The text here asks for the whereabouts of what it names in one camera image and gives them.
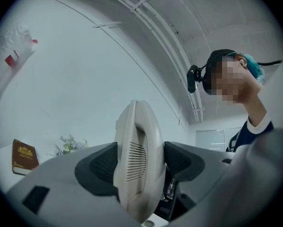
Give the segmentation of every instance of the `person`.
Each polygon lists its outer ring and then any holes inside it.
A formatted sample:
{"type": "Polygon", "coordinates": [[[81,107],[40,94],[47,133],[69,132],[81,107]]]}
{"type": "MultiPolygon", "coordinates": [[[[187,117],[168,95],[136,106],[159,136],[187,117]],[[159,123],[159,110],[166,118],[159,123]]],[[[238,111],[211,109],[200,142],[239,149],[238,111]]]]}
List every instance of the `person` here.
{"type": "Polygon", "coordinates": [[[226,151],[235,152],[239,146],[252,143],[274,128],[258,97],[263,81],[264,71],[250,55],[222,49],[213,51],[208,58],[203,81],[205,90],[221,95],[223,100],[242,104],[249,115],[226,151]]]}

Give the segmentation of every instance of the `neck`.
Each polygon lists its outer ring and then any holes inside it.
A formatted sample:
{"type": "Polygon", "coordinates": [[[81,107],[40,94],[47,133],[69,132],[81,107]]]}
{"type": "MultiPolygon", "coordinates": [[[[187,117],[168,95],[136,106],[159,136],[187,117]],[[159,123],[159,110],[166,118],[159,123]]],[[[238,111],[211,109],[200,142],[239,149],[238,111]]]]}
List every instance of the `neck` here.
{"type": "Polygon", "coordinates": [[[242,102],[244,108],[246,109],[249,115],[249,122],[254,126],[257,127],[263,118],[266,115],[266,109],[264,108],[263,104],[261,103],[258,93],[261,90],[262,85],[259,83],[254,83],[252,85],[251,93],[245,98],[244,102],[242,102]]]}

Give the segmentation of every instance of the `blue hair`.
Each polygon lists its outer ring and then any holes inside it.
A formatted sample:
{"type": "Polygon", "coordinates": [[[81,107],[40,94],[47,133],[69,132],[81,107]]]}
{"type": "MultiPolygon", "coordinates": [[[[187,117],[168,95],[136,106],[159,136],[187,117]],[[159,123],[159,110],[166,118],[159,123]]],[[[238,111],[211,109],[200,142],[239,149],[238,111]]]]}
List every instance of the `blue hair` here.
{"type": "MultiPolygon", "coordinates": [[[[229,53],[228,56],[236,57],[237,54],[238,53],[233,52],[233,53],[229,53]]],[[[254,76],[254,78],[257,79],[259,83],[263,84],[265,77],[263,68],[255,61],[255,59],[251,55],[242,54],[242,53],[239,54],[243,55],[244,58],[246,59],[247,68],[250,71],[250,73],[254,76]]]]}

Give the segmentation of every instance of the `brown book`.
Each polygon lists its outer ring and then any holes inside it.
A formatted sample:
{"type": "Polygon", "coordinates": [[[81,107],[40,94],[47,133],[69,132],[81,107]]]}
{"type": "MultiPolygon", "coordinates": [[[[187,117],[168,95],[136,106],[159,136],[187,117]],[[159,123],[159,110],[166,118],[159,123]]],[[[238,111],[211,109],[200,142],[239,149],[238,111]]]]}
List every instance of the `brown book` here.
{"type": "Polygon", "coordinates": [[[18,140],[13,140],[12,146],[12,171],[15,174],[27,175],[39,165],[36,151],[18,140]]]}

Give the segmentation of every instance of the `gold emblem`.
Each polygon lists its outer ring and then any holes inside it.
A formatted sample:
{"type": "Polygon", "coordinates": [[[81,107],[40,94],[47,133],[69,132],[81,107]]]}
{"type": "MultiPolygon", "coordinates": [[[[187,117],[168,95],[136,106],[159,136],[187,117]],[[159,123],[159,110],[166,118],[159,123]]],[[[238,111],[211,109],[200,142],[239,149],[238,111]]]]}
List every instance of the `gold emblem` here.
{"type": "Polygon", "coordinates": [[[24,155],[27,155],[27,156],[33,156],[32,155],[32,152],[30,151],[30,150],[28,150],[26,147],[19,147],[18,148],[18,151],[19,151],[19,153],[22,153],[22,154],[24,154],[24,155]]]}

